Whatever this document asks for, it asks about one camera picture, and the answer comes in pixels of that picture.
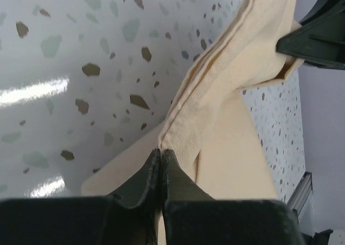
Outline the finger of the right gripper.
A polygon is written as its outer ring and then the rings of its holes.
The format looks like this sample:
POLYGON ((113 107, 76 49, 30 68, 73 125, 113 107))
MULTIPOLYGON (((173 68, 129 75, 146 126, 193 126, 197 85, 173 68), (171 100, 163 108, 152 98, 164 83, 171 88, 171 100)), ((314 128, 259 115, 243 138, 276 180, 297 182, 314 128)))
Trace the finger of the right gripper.
POLYGON ((278 40, 276 51, 301 58, 311 66, 343 70, 344 21, 304 25, 278 40))

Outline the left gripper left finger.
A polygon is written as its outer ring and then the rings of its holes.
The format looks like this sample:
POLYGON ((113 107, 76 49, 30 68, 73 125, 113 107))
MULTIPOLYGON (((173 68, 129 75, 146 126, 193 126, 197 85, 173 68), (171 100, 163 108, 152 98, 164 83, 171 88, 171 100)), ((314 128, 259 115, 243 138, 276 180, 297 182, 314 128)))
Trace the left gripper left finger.
POLYGON ((157 244, 160 158, 107 195, 1 201, 1 244, 157 244))

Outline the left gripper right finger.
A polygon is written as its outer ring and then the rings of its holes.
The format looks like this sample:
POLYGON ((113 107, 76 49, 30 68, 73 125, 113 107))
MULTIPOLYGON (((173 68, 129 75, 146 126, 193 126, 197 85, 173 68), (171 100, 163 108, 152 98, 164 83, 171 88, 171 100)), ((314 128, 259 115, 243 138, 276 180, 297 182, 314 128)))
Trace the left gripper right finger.
POLYGON ((304 244, 295 215, 278 200, 216 200, 162 156, 167 244, 304 244))

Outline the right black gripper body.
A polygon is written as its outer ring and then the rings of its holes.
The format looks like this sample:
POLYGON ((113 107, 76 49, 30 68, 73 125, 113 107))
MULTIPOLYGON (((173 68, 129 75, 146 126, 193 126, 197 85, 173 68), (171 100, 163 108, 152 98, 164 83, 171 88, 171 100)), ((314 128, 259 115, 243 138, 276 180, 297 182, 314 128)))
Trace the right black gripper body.
POLYGON ((305 17, 299 22, 302 26, 310 21, 318 18, 322 14, 333 8, 340 0, 317 0, 311 10, 305 17))

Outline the beige cloth drape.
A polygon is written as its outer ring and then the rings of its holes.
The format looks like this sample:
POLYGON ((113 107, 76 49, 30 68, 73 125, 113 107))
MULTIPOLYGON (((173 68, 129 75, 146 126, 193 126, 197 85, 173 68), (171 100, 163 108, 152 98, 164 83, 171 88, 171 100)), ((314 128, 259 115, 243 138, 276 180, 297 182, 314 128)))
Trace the beige cloth drape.
POLYGON ((171 149, 180 168, 216 200, 278 200, 242 91, 286 80, 302 60, 276 52, 298 28, 296 0, 243 0, 229 27, 188 71, 164 123, 86 180, 84 195, 107 195, 132 177, 152 150, 161 153, 157 244, 167 244, 162 156, 171 149))

